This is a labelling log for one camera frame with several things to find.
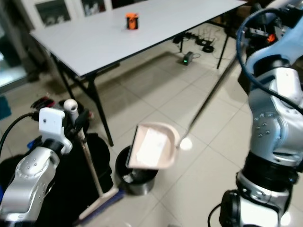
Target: white cabinet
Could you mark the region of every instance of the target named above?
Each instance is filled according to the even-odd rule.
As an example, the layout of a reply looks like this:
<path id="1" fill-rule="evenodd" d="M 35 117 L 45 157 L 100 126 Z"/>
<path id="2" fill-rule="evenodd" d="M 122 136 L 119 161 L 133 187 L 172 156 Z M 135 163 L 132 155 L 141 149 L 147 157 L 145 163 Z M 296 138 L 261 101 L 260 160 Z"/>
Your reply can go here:
<path id="1" fill-rule="evenodd" d="M 21 0 L 35 29 L 77 19 L 74 0 Z"/>
<path id="2" fill-rule="evenodd" d="M 75 0 L 74 5 L 80 17 L 112 10 L 111 0 Z"/>
<path id="3" fill-rule="evenodd" d="M 111 0 L 21 0 L 35 29 L 112 10 Z"/>

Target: metal trash can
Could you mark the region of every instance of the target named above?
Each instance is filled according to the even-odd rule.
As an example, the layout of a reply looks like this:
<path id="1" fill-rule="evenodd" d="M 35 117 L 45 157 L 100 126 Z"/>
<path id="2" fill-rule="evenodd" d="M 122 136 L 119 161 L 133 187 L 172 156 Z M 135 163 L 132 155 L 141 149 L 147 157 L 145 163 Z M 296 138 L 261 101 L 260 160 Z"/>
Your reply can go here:
<path id="1" fill-rule="evenodd" d="M 133 195 L 146 195 L 155 184 L 157 170 L 129 169 L 126 160 L 130 146 L 124 148 L 116 159 L 116 174 L 127 192 Z"/>

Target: white knob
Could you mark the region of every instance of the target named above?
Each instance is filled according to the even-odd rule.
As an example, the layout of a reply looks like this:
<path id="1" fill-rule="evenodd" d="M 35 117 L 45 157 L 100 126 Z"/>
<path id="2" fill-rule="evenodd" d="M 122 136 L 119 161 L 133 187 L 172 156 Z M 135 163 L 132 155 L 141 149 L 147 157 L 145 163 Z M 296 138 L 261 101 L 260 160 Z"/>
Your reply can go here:
<path id="1" fill-rule="evenodd" d="M 64 102 L 63 108 L 70 114 L 71 120 L 75 123 L 76 119 L 79 116 L 78 113 L 78 103 L 74 99 L 67 99 Z"/>

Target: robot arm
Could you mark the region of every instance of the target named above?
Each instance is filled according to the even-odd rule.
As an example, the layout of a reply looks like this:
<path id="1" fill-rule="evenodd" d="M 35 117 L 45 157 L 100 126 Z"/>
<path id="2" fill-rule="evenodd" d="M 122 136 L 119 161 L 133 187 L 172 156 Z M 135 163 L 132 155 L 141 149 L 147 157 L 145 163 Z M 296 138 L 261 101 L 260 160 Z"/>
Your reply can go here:
<path id="1" fill-rule="evenodd" d="M 74 121 L 75 119 L 71 120 L 74 125 L 67 125 L 64 110 L 40 110 L 39 131 L 42 145 L 18 163 L 14 178 L 2 198 L 0 220 L 8 223 L 37 220 L 43 200 L 54 184 L 60 158 L 69 154 L 72 149 L 72 142 L 67 137 L 74 138 L 82 128 L 83 122 L 76 125 Z"/>
<path id="2" fill-rule="evenodd" d="M 282 15 L 292 17 L 292 10 Z M 273 45 L 252 54 L 246 67 L 263 87 L 302 108 L 298 73 L 290 68 L 303 55 L 303 17 L 294 10 L 301 14 L 292 17 L 297 20 L 292 21 L 295 26 Z M 303 170 L 303 115 L 255 85 L 249 105 L 253 115 L 250 151 L 237 173 L 237 190 L 225 192 L 222 198 L 219 221 L 223 227 L 280 227 L 297 172 Z"/>

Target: dustpan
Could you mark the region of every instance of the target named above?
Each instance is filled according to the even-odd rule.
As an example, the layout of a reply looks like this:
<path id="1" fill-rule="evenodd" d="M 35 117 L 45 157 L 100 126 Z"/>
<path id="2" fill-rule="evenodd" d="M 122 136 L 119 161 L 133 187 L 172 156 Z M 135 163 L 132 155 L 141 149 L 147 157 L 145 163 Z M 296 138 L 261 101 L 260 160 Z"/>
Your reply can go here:
<path id="1" fill-rule="evenodd" d="M 176 160 L 180 135 L 169 124 L 145 122 L 137 125 L 126 166 L 133 169 L 165 169 Z"/>
<path id="2" fill-rule="evenodd" d="M 236 63 L 237 58 L 235 55 L 181 138 L 177 130 L 171 125 L 160 122 L 139 124 L 134 135 L 133 144 L 128 153 L 126 167 L 133 169 L 165 169 L 172 166 L 176 160 L 181 143 L 186 141 L 198 118 Z"/>

